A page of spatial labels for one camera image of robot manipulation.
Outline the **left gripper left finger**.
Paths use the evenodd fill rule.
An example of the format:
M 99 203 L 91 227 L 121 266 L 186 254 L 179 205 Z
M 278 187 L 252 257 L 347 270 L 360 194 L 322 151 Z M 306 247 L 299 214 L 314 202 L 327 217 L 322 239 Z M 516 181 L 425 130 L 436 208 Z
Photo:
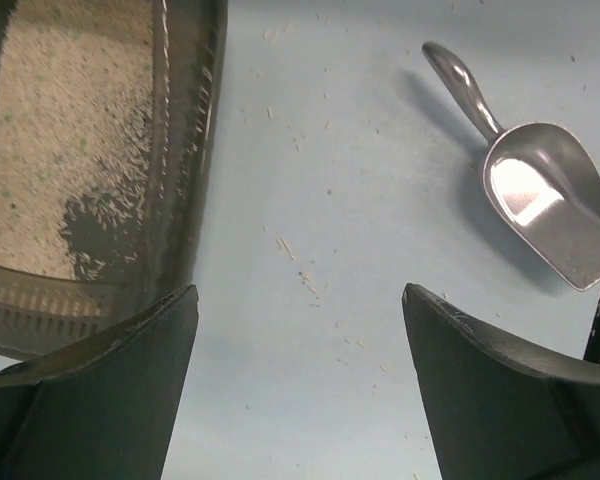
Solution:
M 158 479 L 198 326 L 180 288 L 133 317 L 0 371 L 0 479 Z

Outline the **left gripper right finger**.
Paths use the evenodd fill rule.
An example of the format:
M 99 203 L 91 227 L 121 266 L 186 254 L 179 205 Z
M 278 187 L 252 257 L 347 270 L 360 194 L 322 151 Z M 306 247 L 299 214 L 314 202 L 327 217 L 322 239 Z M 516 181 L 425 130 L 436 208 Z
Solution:
M 600 364 L 406 286 L 406 333 L 444 479 L 600 479 Z

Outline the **metal scoop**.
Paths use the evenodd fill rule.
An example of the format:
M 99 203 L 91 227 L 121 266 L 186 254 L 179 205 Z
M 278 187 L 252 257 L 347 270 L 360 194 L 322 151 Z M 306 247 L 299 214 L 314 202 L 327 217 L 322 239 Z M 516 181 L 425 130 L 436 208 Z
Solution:
M 433 41 L 421 51 L 488 142 L 480 176 L 494 210 L 571 287 L 598 284 L 600 174 L 581 142 L 553 123 L 502 127 L 457 55 Z

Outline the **brown litter box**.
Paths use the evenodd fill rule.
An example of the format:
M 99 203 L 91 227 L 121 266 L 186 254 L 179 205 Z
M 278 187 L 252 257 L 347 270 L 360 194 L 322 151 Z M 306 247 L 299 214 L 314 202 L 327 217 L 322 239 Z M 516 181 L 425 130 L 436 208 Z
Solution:
M 224 1 L 0 1 L 0 355 L 189 282 L 227 20 Z

